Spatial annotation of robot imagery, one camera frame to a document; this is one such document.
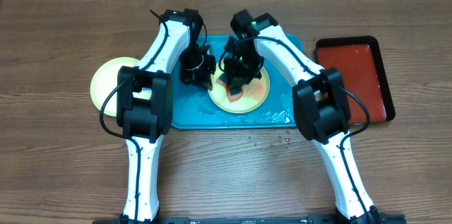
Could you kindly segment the dark sponge with pink edge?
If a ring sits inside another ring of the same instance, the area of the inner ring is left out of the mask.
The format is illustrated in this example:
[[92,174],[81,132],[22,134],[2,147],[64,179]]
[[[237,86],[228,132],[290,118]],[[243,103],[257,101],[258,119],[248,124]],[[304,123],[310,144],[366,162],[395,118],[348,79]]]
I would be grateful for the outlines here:
[[262,78],[254,78],[250,83],[243,86],[228,86],[225,73],[220,74],[216,79],[216,83],[225,88],[230,102],[236,102],[242,98],[245,100],[260,100],[264,92],[262,82]]

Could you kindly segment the yellow-green round plate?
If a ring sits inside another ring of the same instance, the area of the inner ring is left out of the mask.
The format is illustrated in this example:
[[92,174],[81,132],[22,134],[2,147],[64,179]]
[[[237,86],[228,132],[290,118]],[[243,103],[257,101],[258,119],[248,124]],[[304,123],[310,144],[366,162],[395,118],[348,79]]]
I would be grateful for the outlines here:
[[270,90],[270,79],[265,68],[260,70],[261,78],[254,78],[242,87],[237,95],[231,95],[226,83],[220,80],[222,71],[216,65],[215,73],[211,76],[213,87],[208,91],[211,100],[222,110],[243,114],[255,110],[266,100]]
[[[90,84],[90,96],[93,104],[101,109],[107,96],[117,86],[117,74],[122,66],[133,67],[138,62],[132,57],[118,57],[103,64],[94,74]],[[135,98],[149,100],[151,93],[141,91],[133,92]],[[116,117],[117,115],[117,94],[115,93],[106,105],[105,115]]]

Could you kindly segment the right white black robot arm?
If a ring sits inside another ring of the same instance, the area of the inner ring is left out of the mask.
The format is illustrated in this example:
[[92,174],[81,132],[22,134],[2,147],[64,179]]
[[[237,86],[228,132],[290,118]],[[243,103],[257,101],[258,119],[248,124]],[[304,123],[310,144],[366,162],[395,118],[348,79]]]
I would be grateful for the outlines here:
[[335,192],[339,223],[380,223],[352,154],[349,99],[362,101],[345,89],[340,72],[310,60],[288,40],[269,13],[253,18],[247,10],[233,15],[234,37],[220,57],[220,70],[230,95],[261,75],[269,61],[292,88],[293,115],[301,135],[319,150]]

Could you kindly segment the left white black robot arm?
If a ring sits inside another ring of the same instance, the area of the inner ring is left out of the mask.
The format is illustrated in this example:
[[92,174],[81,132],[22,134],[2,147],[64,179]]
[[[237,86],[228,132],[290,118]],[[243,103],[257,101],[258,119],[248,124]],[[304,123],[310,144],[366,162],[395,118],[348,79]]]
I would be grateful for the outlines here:
[[197,10],[167,10],[158,17],[159,33],[134,66],[117,76],[117,124],[129,151],[128,199],[118,223],[156,223],[160,203],[157,172],[160,148],[173,115],[171,72],[179,80],[210,89],[215,57],[197,43],[204,23]]

